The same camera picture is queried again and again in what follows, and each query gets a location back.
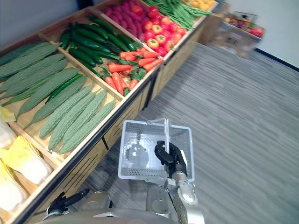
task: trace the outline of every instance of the carrot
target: carrot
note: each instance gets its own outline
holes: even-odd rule
[[[150,52],[150,51],[147,51],[147,52],[144,52],[143,53],[143,57],[144,58],[149,58],[149,57],[158,57],[160,56],[161,54],[158,53],[158,52]]]
[[[155,60],[154,57],[143,58],[143,59],[139,60],[138,65],[139,65],[139,67],[143,67],[146,64],[153,62],[154,60]]]
[[[135,61],[135,60],[137,60],[138,58],[137,58],[137,56],[135,56],[135,55],[128,55],[128,56],[125,57],[125,59],[126,59],[127,61]]]
[[[128,70],[132,68],[132,66],[127,64],[110,64],[108,65],[108,68],[110,72],[118,72]]]
[[[144,53],[144,52],[147,52],[148,50],[146,50],[145,48],[141,48],[140,49],[140,52]]]
[[[146,64],[144,66],[144,69],[146,72],[148,72],[149,70],[153,69],[156,65],[160,64],[163,61],[163,59],[157,59],[155,61],[153,61],[152,63]]]
[[[126,82],[123,80],[122,77],[120,78],[120,80],[121,80],[121,86],[122,86],[122,88],[123,88],[123,89],[126,89],[126,88],[128,87],[128,85],[126,84]]]
[[[136,79],[132,79],[129,85],[129,89],[132,90],[136,85],[138,81]]]
[[[111,77],[106,77],[105,78],[105,82],[110,85],[112,88],[114,88],[116,90],[115,84],[113,82],[113,79]]]
[[[122,77],[120,76],[120,74],[118,74],[117,72],[112,73],[112,80],[115,84],[115,87],[117,89],[117,91],[123,95],[123,87],[121,85],[121,79]]]
[[[125,71],[122,71],[121,73],[122,73],[123,76],[129,76],[131,71],[132,71],[132,68],[128,69],[128,70],[125,70]]]
[[[139,52],[137,52],[137,51],[131,51],[131,52],[126,52],[126,51],[124,51],[124,52],[121,52],[120,53],[120,57],[121,58],[125,58],[126,56],[128,56],[128,55],[136,55],[136,54],[138,54]]]

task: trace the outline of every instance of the produce display bin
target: produce display bin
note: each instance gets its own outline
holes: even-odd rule
[[[144,1],[139,0],[140,4],[144,4],[146,6],[149,6],[147,3],[145,3]],[[104,2],[101,2],[97,5],[94,6],[95,9],[102,11],[104,10],[106,7],[111,6],[111,5],[120,5],[122,3],[122,0],[106,0]],[[215,2],[212,7],[208,10],[208,11],[212,11],[216,6],[217,6],[217,2]],[[108,21],[110,21],[112,24],[121,27],[119,24],[117,24],[115,21],[113,21],[111,18],[109,18],[108,16],[104,15]],[[165,61],[169,60],[171,58],[171,55],[174,54],[174,52],[184,43],[184,41],[190,36],[190,34],[193,32],[194,29],[196,29],[202,22],[203,20],[206,18],[206,15],[202,15],[199,18],[194,20],[194,26],[191,30],[186,31],[186,34],[184,36],[182,36],[182,38],[177,42],[177,44],[173,47],[172,50],[170,50],[164,57],[163,59]],[[134,35],[130,34],[128,31],[126,31],[128,33],[128,35],[130,35],[132,38],[136,38]]]
[[[20,47],[24,44],[34,43],[37,41],[45,41],[42,34],[34,34],[34,35],[24,39],[23,41],[12,45],[11,47],[3,50],[1,52],[1,55],[4,55],[5,53],[8,53],[9,51],[14,50],[15,48]],[[101,82],[100,80],[98,80],[95,75],[91,74],[85,67],[82,67],[81,64],[72,60],[72,58],[68,57],[68,55],[65,55],[65,58],[68,60],[68,64],[67,64],[66,68],[69,68],[69,67],[79,68],[80,73],[87,76],[87,81],[85,83],[85,86],[92,84],[93,85],[92,91],[106,90],[108,92],[107,98],[106,98],[106,101],[104,104],[112,101],[113,99],[116,99],[116,104],[114,107],[117,107],[119,102],[122,100],[122,97],[118,96],[113,91],[111,91],[104,82]],[[6,102],[7,100],[8,100],[8,98],[0,100],[0,104]],[[17,114],[19,111],[19,108],[26,100],[27,99],[24,99],[24,100],[9,104],[6,106],[6,108],[9,109],[14,114]],[[76,149],[74,149],[72,152],[59,155],[59,154],[51,153],[48,151],[48,144],[49,144],[50,136],[48,136],[45,139],[39,138],[39,130],[48,118],[45,118],[35,124],[32,124],[26,130],[23,130],[25,125],[28,124],[32,120],[32,117],[35,114],[35,112],[44,105],[45,101],[46,101],[46,99],[43,100],[41,103],[39,103],[32,110],[22,114],[19,117],[17,122],[9,122],[9,125],[18,135],[21,135],[24,138],[26,138],[29,142],[31,142],[33,144],[33,146],[35,146],[37,148],[37,150],[41,153],[44,160],[54,169],[54,171],[39,186],[31,184],[29,181],[23,181],[25,178],[22,177],[21,174],[19,174],[18,175],[19,180],[22,183],[25,183],[24,184],[25,189],[31,195],[24,201],[24,203],[22,205],[18,206],[18,208],[15,211],[8,213],[8,212],[5,212],[4,210],[1,210],[0,211],[1,218],[4,221],[7,221],[7,220],[9,220],[8,222],[13,221],[14,219],[16,219],[18,217],[19,214],[23,213],[24,209],[26,208],[26,205],[31,204],[31,202],[35,199],[35,197],[38,194],[43,193],[47,184],[49,184],[51,182],[51,180],[59,173],[59,170],[61,170],[61,168],[68,162],[68,160],[70,158],[72,158],[78,152],[78,150],[82,147],[82,145],[84,145],[88,141],[90,136],[92,136],[92,133],[96,133],[97,130],[99,128],[101,128],[101,126],[103,126],[103,124],[107,121],[108,117],[110,117],[111,114],[116,112],[116,109],[112,110],[111,113],[104,119],[104,121],[102,121],[97,126],[97,128],[92,131],[92,133],[89,135],[89,137],[87,137]],[[103,144],[101,144],[101,143],[98,143],[97,145],[95,144],[95,147],[96,148],[94,148],[94,149],[90,148],[90,152],[86,155],[86,158],[89,158],[90,156],[94,157],[94,164],[92,164],[91,166],[94,166],[95,164],[97,164],[101,160],[102,156],[107,151],[106,147],[103,147]],[[88,177],[87,173],[86,174],[84,174],[84,173],[75,173],[74,174],[73,173],[72,175],[75,176],[76,178],[79,178],[80,183],[82,183],[85,180],[85,178]],[[79,186],[80,186],[80,184],[77,184],[77,185],[72,184],[71,186],[68,186],[68,189],[66,189],[65,187],[63,187],[63,189],[67,193],[73,194],[79,188]]]
[[[101,8],[115,4],[116,2],[120,1],[110,0],[95,7],[80,10],[3,49],[0,55],[2,56],[28,43],[38,41],[46,41],[51,44],[58,43],[61,33],[69,22],[79,21],[89,23],[90,21],[86,19],[86,15],[94,15],[108,22],[118,33],[123,33],[131,40],[137,41],[137,39],[125,29],[99,12]],[[148,101],[159,93],[190,55],[193,45],[201,33],[201,25],[205,18],[206,16],[201,16],[195,22],[194,28],[187,32],[177,43],[175,48],[164,57],[164,62],[147,72],[145,77],[125,97],[72,57],[67,50],[58,48],[57,52],[64,54],[68,60],[67,67],[79,68],[80,73],[88,77],[88,81],[85,85],[93,84],[93,91],[100,89],[106,90],[108,92],[106,103],[114,98],[116,99],[116,104],[114,105],[114,109],[73,151],[62,155],[52,154],[47,150],[49,137],[44,140],[39,138],[39,128],[46,119],[24,130],[25,125],[31,121],[34,113],[41,108],[45,100],[29,112],[21,115],[18,122],[9,123],[17,135],[25,137],[39,150],[43,159],[53,168],[53,172],[39,186],[33,185],[21,174],[17,174],[19,181],[26,191],[30,193],[30,196],[13,212],[0,210],[0,217],[4,223],[34,223],[40,221],[49,203],[62,191],[66,193],[66,196],[70,196],[77,191],[81,183],[88,177],[105,153],[120,137],[123,121],[126,119],[134,119],[139,111],[147,105]],[[152,51],[144,43],[143,47]],[[104,60],[103,66],[105,66],[107,62],[108,60]],[[25,102],[25,100],[12,103],[8,105],[7,108],[16,114],[23,102]]]

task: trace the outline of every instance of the fake vegetable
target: fake vegetable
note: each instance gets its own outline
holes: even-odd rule
[[[18,136],[8,150],[2,149],[0,157],[7,166],[34,184],[40,184],[52,172],[38,151],[22,136]]]

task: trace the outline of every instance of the white wall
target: white wall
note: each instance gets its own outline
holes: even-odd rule
[[[258,48],[299,67],[299,0],[226,0],[230,11],[258,15],[266,29]]]
[[[0,48],[76,11],[76,0],[0,0]]]

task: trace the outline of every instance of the green vegetable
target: green vegetable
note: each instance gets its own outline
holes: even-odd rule
[[[16,59],[17,57],[23,57],[23,56],[35,51],[39,47],[43,47],[46,45],[50,45],[50,44],[47,42],[38,42],[38,43],[31,43],[31,44],[21,46],[13,51],[7,53],[6,55],[0,57],[0,65],[4,65],[4,64]]]
[[[192,29],[196,17],[211,14],[211,12],[188,6],[181,0],[146,0],[146,3],[156,5],[160,13],[169,16],[172,21],[177,22],[186,30]]]
[[[98,19],[97,17],[94,16],[89,16],[88,17],[90,21],[98,24],[101,28],[103,28],[104,30],[106,30],[108,33],[116,35],[115,30],[106,22]]]
[[[61,104],[63,104],[68,98],[74,95],[86,82],[87,77],[80,77],[72,84],[64,88],[52,101],[48,104],[42,106],[33,116],[32,121],[24,127],[24,130],[28,128],[30,125],[45,119],[50,114],[52,114],[56,108],[58,108]]]
[[[84,46],[78,46],[78,50],[88,54],[97,64],[103,64],[102,59],[93,50]]]
[[[48,77],[46,79],[43,79],[38,84],[32,86],[30,89],[27,89],[26,91],[20,93],[19,95],[16,95],[15,97],[11,97],[9,101],[2,104],[2,106],[6,106],[9,104],[12,104],[14,102],[26,99],[30,97],[41,85],[43,85],[45,82],[47,82],[51,77]]]
[[[76,32],[84,37],[87,37],[93,41],[96,41],[98,43],[106,43],[106,40],[99,36],[98,34],[90,31],[90,30],[86,30],[86,29],[76,29]]]
[[[69,53],[74,58],[80,59],[93,67],[95,66],[95,61],[88,54],[84,53],[83,51],[71,48],[71,49],[69,49]]]
[[[46,103],[50,102],[54,97],[56,97],[62,90],[64,90],[67,86],[69,86],[71,83],[75,82],[77,79],[79,79],[80,77],[82,77],[82,74],[77,74],[75,75],[73,78],[71,78],[70,80],[66,81],[65,83],[63,83],[61,86],[57,87],[49,96],[48,100],[46,101]]]
[[[82,113],[82,111],[87,107],[87,105],[95,98],[96,93],[89,93],[82,100],[80,100],[76,105],[74,105],[70,111],[59,121],[51,135],[49,141],[49,150],[53,150],[54,147],[62,139],[64,133],[71,126],[71,124],[77,119],[77,117]]]
[[[74,41],[70,42],[70,48],[75,48],[76,47],[76,43]]]
[[[105,51],[107,53],[111,53],[111,51],[101,45],[99,45],[97,42],[89,40],[88,38],[85,38],[83,36],[76,35],[73,37],[74,42],[83,45],[87,48],[93,49],[93,50],[100,50]]]
[[[106,43],[106,44],[104,44],[104,46],[106,47],[106,48],[108,48],[109,50],[111,50],[111,52],[112,53],[114,53],[114,54],[119,54],[119,53],[121,53],[122,51],[121,50],[119,50],[112,42],[110,42],[110,41],[108,41],[108,43]]]
[[[117,37],[126,44],[126,46],[129,48],[129,50],[131,50],[131,51],[137,50],[137,48],[134,46],[133,42],[128,37],[126,37],[124,34],[118,34]]]
[[[62,49],[66,50],[70,44],[70,40],[71,40],[71,32],[69,29],[66,29],[60,36],[59,46],[62,47]]]
[[[125,88],[125,89],[123,90],[123,96],[125,97],[126,95],[129,94],[129,92],[130,92],[130,89],[129,89],[129,88]]]
[[[103,58],[113,59],[113,60],[120,60],[121,57],[113,55],[111,53],[102,52],[102,51],[95,51],[95,53]]]
[[[66,115],[74,105],[76,105],[83,97],[85,97],[92,90],[92,88],[93,87],[91,85],[84,87],[68,100],[66,100],[62,105],[60,105],[42,126],[39,137],[43,139],[47,134],[49,134],[56,127],[62,117],[64,117],[64,115]]]
[[[118,38],[116,38],[115,36],[108,34],[109,40],[114,43],[117,47],[119,47],[120,49],[124,50],[124,51],[130,51],[127,46]]]
[[[89,133],[95,129],[99,123],[112,111],[115,100],[109,102],[103,108],[80,128],[80,132],[75,133],[66,144],[59,150],[59,154],[67,153],[77,147]]]
[[[49,56],[30,67],[18,72],[14,76],[10,77],[7,81],[5,81],[2,86],[0,87],[0,93],[6,91],[12,85],[20,85],[24,79],[29,78],[30,76],[34,75],[36,72],[42,70],[44,67],[47,67],[57,61],[60,61],[64,58],[63,54],[55,54]]]
[[[107,92],[105,90],[101,91],[90,104],[84,109],[80,116],[72,123],[72,125],[67,129],[64,134],[62,143],[65,144],[69,139],[72,138],[77,132],[80,132],[81,126],[88,122],[98,111],[98,108],[102,103],[105,102],[107,98]]]
[[[24,68],[27,68],[37,61],[43,59],[44,57],[52,54],[54,51],[56,51],[58,48],[58,44],[56,45],[46,45],[43,47],[40,47],[33,52],[23,56],[18,57],[11,62],[4,64],[0,67],[0,77],[10,76],[12,74],[15,74]]]
[[[28,78],[20,80],[20,82],[14,83],[9,86],[6,93],[0,98],[16,96],[19,93],[29,89],[31,86],[39,83],[41,80],[54,75],[55,73],[61,71],[67,65],[67,60],[63,59],[58,62],[53,62],[53,64],[44,67],[43,69],[32,74]]]
[[[54,89],[60,86],[65,81],[74,77],[78,73],[79,69],[68,68],[59,73],[56,73],[45,84],[39,87],[32,96],[21,106],[16,119],[27,111],[30,111],[36,105],[38,105],[43,99],[45,99]]]
[[[95,75],[98,75],[97,71],[93,69],[92,66],[90,66],[89,64],[87,64],[86,62],[77,59],[80,63],[82,63],[86,68],[88,68],[90,71],[92,71]]]
[[[89,24],[78,24],[80,27],[93,31],[94,33],[102,36],[104,39],[108,40],[107,32],[99,26],[93,26]]]

